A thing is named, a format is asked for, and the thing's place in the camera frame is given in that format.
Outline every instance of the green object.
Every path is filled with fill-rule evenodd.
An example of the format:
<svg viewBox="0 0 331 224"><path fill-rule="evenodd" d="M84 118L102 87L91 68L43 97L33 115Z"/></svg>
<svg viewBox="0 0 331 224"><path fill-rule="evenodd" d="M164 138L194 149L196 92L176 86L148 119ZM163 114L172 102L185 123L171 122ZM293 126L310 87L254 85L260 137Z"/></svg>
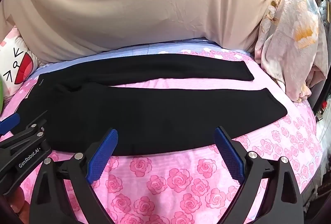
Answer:
<svg viewBox="0 0 331 224"><path fill-rule="evenodd" d="M0 79L0 114L2 112L3 105L3 91L2 91L2 79Z"/></svg>

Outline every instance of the pink floral bedsheet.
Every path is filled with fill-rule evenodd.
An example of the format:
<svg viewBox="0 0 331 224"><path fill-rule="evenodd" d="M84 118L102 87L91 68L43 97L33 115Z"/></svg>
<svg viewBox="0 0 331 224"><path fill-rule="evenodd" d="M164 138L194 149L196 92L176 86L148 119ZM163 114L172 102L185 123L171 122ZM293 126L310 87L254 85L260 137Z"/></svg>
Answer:
<svg viewBox="0 0 331 224"><path fill-rule="evenodd" d="M202 53L182 50L179 53L199 54L230 61L244 60L254 81L226 79L156 79L120 87L242 89L268 88L288 111L279 121L244 135L237 140L249 151L263 158L277 160L287 156L301 191L311 180L322 157L316 135L314 115L307 101L293 104L284 92L250 57L233 52L216 52L206 48ZM15 112L38 77L27 80L5 108L0 120ZM72 154L53 152L54 161ZM22 183L27 201L40 167ZM256 217L266 188L262 180L246 223ZM87 223L76 200L70 181L65 181L68 196L77 219ZM234 198L239 184L233 180L215 145L189 151L149 156L112 156L98 181L92 185L102 205L117 224L200 224L217 223Z"/></svg>

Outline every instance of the black pants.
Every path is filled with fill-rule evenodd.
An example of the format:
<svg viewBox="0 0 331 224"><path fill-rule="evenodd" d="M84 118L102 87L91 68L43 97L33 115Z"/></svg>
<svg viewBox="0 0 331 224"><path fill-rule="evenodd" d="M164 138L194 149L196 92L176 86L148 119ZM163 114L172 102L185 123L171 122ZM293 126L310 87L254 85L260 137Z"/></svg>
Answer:
<svg viewBox="0 0 331 224"><path fill-rule="evenodd" d="M161 54L78 64L43 74L17 112L17 133L48 110L45 134L54 150L84 152L109 127L119 132L114 155L146 155L211 145L221 125L236 138L287 114L267 89L183 90L109 85L157 78L252 80L244 62Z"/></svg>

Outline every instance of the beige blanket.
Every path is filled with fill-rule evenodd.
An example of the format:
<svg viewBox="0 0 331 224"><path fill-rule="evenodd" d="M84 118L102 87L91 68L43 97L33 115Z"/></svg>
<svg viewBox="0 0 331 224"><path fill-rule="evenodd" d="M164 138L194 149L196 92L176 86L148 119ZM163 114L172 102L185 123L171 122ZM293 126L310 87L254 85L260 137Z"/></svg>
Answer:
<svg viewBox="0 0 331 224"><path fill-rule="evenodd" d="M0 40L17 25L43 62L206 37L252 52L270 0L3 0Z"/></svg>
<svg viewBox="0 0 331 224"><path fill-rule="evenodd" d="M294 102L328 74L324 25L315 0L271 0L259 30L255 61Z"/></svg>

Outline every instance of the cartoon face pillow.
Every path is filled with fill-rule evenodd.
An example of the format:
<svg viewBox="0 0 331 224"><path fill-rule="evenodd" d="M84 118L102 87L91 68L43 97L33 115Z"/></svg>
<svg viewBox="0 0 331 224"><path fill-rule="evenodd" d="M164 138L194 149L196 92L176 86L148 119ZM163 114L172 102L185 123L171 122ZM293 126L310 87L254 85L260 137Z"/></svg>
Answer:
<svg viewBox="0 0 331 224"><path fill-rule="evenodd" d="M29 51L18 29L14 27L0 44L0 76L5 103L36 70L38 64L37 57Z"/></svg>

